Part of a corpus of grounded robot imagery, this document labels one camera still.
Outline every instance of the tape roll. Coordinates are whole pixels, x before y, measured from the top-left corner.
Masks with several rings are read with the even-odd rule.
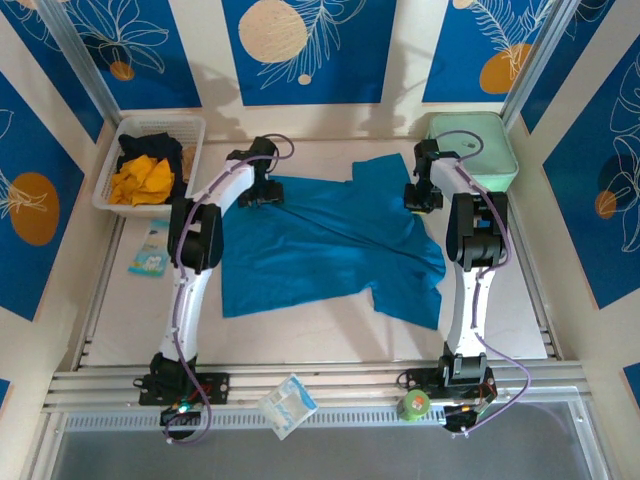
[[[414,422],[424,417],[431,407],[429,396],[422,390],[411,390],[398,403],[398,417],[407,422]]]

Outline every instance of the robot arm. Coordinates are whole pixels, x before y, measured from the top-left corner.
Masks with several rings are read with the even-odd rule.
[[[224,248],[222,218],[238,200],[241,207],[254,203],[280,203],[282,185],[268,179],[275,144],[256,137],[247,151],[228,155],[224,170],[193,198],[177,198],[171,206],[168,250],[173,270],[173,293],[167,328],[160,351],[150,364],[150,373],[134,383],[141,389],[140,405],[171,406],[193,397],[195,386],[181,362],[180,354],[198,382],[223,401],[221,387],[228,384],[226,374],[196,374],[197,332],[204,292],[222,258]],[[188,230],[181,243],[183,231]]]
[[[430,213],[442,208],[443,197],[451,202],[446,251],[454,264],[456,294],[453,322],[438,367],[408,370],[405,386],[451,401],[453,406],[445,408],[445,428],[460,432],[474,425],[496,398],[493,372],[478,336],[484,338],[492,267],[505,253],[506,239],[489,205],[458,171],[455,152],[440,152],[435,140],[423,140],[416,145],[415,156],[418,182],[405,187],[405,207]],[[506,226],[506,194],[489,192],[487,197]]]
[[[186,278],[183,278],[182,272],[177,266],[175,254],[180,238],[179,236],[184,228],[184,221],[182,221],[182,219],[186,218],[189,210],[193,207],[193,201],[179,202],[182,203],[182,205],[176,205],[176,208],[172,209],[169,249],[172,253],[172,260],[175,267],[173,269],[173,294],[169,308],[169,320],[160,346],[160,353],[164,358],[175,362],[179,360],[173,338],[173,332],[176,328],[180,349],[185,359],[190,362],[196,357],[198,351],[196,335],[198,332],[198,320],[200,319],[200,308],[202,299],[204,298],[204,291],[213,272],[213,268],[220,261],[222,255],[221,219],[233,202],[235,202],[242,193],[251,188],[254,183],[254,167],[249,164],[241,165],[240,160],[227,160],[225,169],[230,172],[229,175],[223,178],[224,173],[220,173],[209,185],[194,195],[194,198],[200,198],[203,195],[206,196],[212,185],[218,182],[220,183],[202,203],[202,207],[204,207],[202,208],[203,216],[201,216],[197,222],[200,227],[200,232],[198,233],[190,229],[190,232],[187,234],[187,240],[185,241],[182,252]],[[210,209],[207,207],[209,205],[213,205],[215,208]],[[213,227],[211,234],[205,231],[209,225]],[[204,247],[202,246],[202,242],[200,242],[200,238],[204,240]],[[208,244],[210,238],[216,242],[214,245]],[[207,256],[208,260],[206,260],[206,264],[199,266],[198,263],[205,261],[204,257]],[[179,295],[181,285],[183,294]]]

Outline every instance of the beige circle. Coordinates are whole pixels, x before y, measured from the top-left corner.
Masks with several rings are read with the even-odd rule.
[[[240,19],[240,42],[252,58],[263,63],[291,60],[307,44],[307,27],[300,14],[282,0],[260,0]]]
[[[463,8],[469,8],[475,1],[476,0],[453,0],[453,6],[454,8],[462,10]]]
[[[20,5],[27,7],[29,10],[35,10],[35,0],[16,0]],[[69,0],[58,0],[58,3],[68,2]]]
[[[298,77],[298,83],[300,85],[309,85],[311,83],[311,75],[307,75],[306,73],[303,73]]]

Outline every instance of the orange circle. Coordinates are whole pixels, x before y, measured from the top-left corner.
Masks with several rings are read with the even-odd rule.
[[[56,187],[44,175],[23,173],[11,184],[9,195],[17,201],[11,207],[9,215],[18,236],[35,247],[49,243],[56,233],[60,219]]]
[[[604,190],[596,197],[596,213],[609,220],[616,213],[616,203],[616,196],[609,190]]]
[[[128,82],[129,80],[133,80],[136,72],[133,71],[133,68],[127,63],[121,62],[120,60],[116,60],[109,66],[109,71],[111,75],[116,77],[121,82]]]
[[[480,73],[482,90],[493,94],[509,93],[530,50],[531,45],[519,43],[491,57]]]

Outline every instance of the white table surface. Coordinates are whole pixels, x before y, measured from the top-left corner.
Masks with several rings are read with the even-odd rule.
[[[242,144],[205,145],[197,173],[201,188],[221,169],[226,155]],[[351,164],[401,153],[414,167],[414,140],[296,142],[293,159],[281,161],[276,174],[348,180]],[[429,235],[444,245],[449,204],[425,219]],[[127,271],[149,228],[147,219],[127,219],[85,366],[147,365],[158,351],[166,327],[172,290],[170,268],[162,278]],[[515,358],[546,358],[520,264],[496,274],[490,292],[486,338]],[[220,268],[213,273],[203,301],[198,332],[202,364],[273,364],[303,362],[387,362],[435,360],[442,353],[453,314],[455,277],[447,259],[438,331],[373,311],[370,290],[295,307],[225,319],[222,317]]]

